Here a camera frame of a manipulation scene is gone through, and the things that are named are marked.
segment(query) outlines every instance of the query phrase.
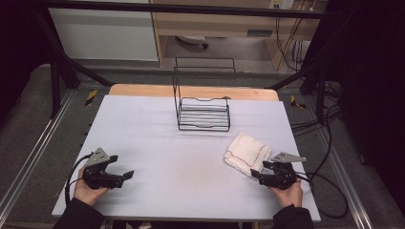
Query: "white cloth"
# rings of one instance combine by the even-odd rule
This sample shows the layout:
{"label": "white cloth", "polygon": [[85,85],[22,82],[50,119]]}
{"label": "white cloth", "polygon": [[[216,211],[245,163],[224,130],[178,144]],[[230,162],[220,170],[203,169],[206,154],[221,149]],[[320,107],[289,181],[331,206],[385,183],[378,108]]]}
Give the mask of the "white cloth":
{"label": "white cloth", "polygon": [[239,133],[230,143],[224,161],[251,177],[250,169],[262,172],[263,161],[270,157],[271,149],[244,133]]}

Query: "hand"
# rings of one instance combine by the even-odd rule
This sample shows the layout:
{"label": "hand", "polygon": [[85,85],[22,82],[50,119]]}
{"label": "hand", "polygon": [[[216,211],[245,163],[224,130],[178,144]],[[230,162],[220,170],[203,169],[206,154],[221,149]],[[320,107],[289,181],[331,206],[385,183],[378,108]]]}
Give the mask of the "hand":
{"label": "hand", "polygon": [[268,187],[279,200],[282,208],[288,207],[294,204],[295,207],[302,207],[303,204],[303,190],[301,188],[301,179],[297,178],[297,181],[286,190],[278,188]]}
{"label": "hand", "polygon": [[84,167],[78,171],[78,181],[75,186],[74,197],[78,200],[89,204],[90,206],[95,205],[97,200],[105,193],[107,193],[109,188],[91,189],[86,182],[82,179]]}

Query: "sleeve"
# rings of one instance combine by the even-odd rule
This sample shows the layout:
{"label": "sleeve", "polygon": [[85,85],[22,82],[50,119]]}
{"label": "sleeve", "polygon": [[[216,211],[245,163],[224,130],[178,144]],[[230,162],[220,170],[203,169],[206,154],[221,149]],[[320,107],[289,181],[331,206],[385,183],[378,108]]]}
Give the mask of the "sleeve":
{"label": "sleeve", "polygon": [[273,217],[274,226],[272,229],[312,229],[314,228],[309,210],[306,208],[295,207],[291,204],[280,210]]}
{"label": "sleeve", "polygon": [[104,220],[104,216],[92,206],[72,198],[53,229],[99,229]]}

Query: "floor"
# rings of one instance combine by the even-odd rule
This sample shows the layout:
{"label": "floor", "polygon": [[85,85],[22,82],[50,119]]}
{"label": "floor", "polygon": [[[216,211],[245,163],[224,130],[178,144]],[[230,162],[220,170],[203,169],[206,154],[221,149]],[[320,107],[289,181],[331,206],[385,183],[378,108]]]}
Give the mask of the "floor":
{"label": "floor", "polygon": [[[229,39],[207,38],[209,48],[185,44],[171,37],[166,50],[165,64],[155,66],[119,66],[116,64],[109,68],[95,68],[95,72],[102,73],[106,78],[120,83],[170,83],[171,72],[175,66],[176,57],[232,57],[235,60],[236,72],[242,73],[231,83],[218,80],[215,85],[229,84],[232,87],[263,88],[288,77],[294,71],[271,68],[271,59],[266,54],[263,41],[258,39]],[[10,163],[2,163],[0,174],[1,219],[7,218],[3,228],[51,228],[55,218],[51,211],[56,196],[63,183],[69,166],[74,163],[75,156],[84,142],[89,126],[96,115],[102,96],[108,93],[108,88],[95,85],[88,77],[81,75],[82,86],[78,90],[65,91],[71,97],[63,118],[57,123],[57,128],[51,132],[51,138],[46,144],[37,145],[37,140],[50,123],[51,92],[49,70],[47,67],[39,68],[32,73],[32,80],[23,92],[21,100],[11,110],[9,115],[0,123],[0,151],[2,157]],[[300,80],[287,85],[278,93],[285,102],[288,119],[291,124],[304,123],[313,120],[311,110],[314,96],[301,96],[299,94]],[[98,89],[97,97],[92,106],[84,106],[85,100],[91,90]],[[291,105],[291,96],[296,98],[295,105]],[[332,106],[334,99],[327,99],[327,105]],[[340,161],[349,180],[352,183],[355,196],[359,198],[360,207],[366,212],[369,225],[360,225],[355,209],[352,206],[349,214],[342,219],[332,219],[322,216],[322,221],[315,224],[316,228],[405,228],[405,220],[398,212],[393,200],[379,180],[373,167],[360,163],[360,155],[352,142],[344,119],[336,118],[330,125],[332,134],[333,156],[321,170],[321,174],[334,183],[339,180],[338,162]],[[300,154],[310,158],[304,164],[306,171],[313,171],[327,150],[325,135],[329,135],[325,128],[299,135],[296,132],[296,143]],[[40,153],[39,157],[32,155],[33,149]],[[31,169],[27,169],[26,160],[35,161]],[[15,178],[19,173],[27,172],[27,180],[22,180],[19,192],[16,192],[9,205],[5,207],[5,197],[8,191],[15,187]],[[331,215],[340,215],[344,211],[344,201],[335,189],[322,179],[317,180],[315,197],[318,207]],[[261,223],[261,228],[269,228],[271,223]]]}

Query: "gray floor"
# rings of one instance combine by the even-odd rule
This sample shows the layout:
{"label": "gray floor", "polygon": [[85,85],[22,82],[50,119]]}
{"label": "gray floor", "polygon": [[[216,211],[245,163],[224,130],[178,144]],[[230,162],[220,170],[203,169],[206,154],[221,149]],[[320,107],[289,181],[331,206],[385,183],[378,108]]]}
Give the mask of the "gray floor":
{"label": "gray floor", "polygon": [[[180,43],[176,39],[169,40],[166,65],[162,68],[139,67],[141,71],[131,68],[125,70],[95,70],[103,77],[119,83],[150,83],[170,84],[173,60],[176,56],[216,56],[235,59],[238,77],[232,80],[212,80],[207,85],[223,85],[229,87],[262,88],[270,86],[287,77],[287,72],[280,73],[268,67],[271,61],[263,52],[264,44],[260,40],[244,40],[229,38],[211,38],[210,47],[200,47]],[[84,106],[89,92],[94,87],[85,76],[83,87],[74,91],[72,102],[64,117],[45,148],[42,157],[33,170],[30,179],[15,202],[6,225],[13,224],[20,228],[34,223],[33,228],[49,228],[56,218],[51,216],[58,191],[75,158],[80,151],[80,144],[90,130],[89,124],[96,116],[99,104],[108,88],[97,87],[98,93],[92,106]],[[190,81],[190,84],[201,84]],[[285,102],[290,123],[302,123],[313,120],[309,109],[301,109],[290,105],[290,96],[296,96],[297,102],[305,104],[312,96],[302,97],[297,88],[300,82],[294,82],[279,92],[280,99]],[[15,105],[9,115],[0,123],[0,152],[3,163],[0,163],[0,197],[3,198],[24,165],[36,140],[45,129],[51,113],[51,83],[49,70],[40,68],[32,73],[32,79],[22,94],[21,101]],[[344,120],[336,119],[331,123],[332,143],[350,175],[354,188],[373,224],[373,228],[405,228],[405,220],[398,211],[394,201],[379,179],[373,167],[360,163],[359,154],[353,144]],[[317,131],[297,136],[296,143],[302,156],[309,161],[304,163],[307,172],[313,172],[322,160],[326,150]],[[320,171],[322,175],[337,183],[334,171],[326,163]],[[343,199],[322,179],[315,180],[315,196],[318,207],[329,214],[340,214],[344,210]],[[351,213],[342,219],[331,219],[321,215],[322,221],[316,223],[317,228],[357,228]],[[261,223],[261,228],[269,228],[271,222]]]}

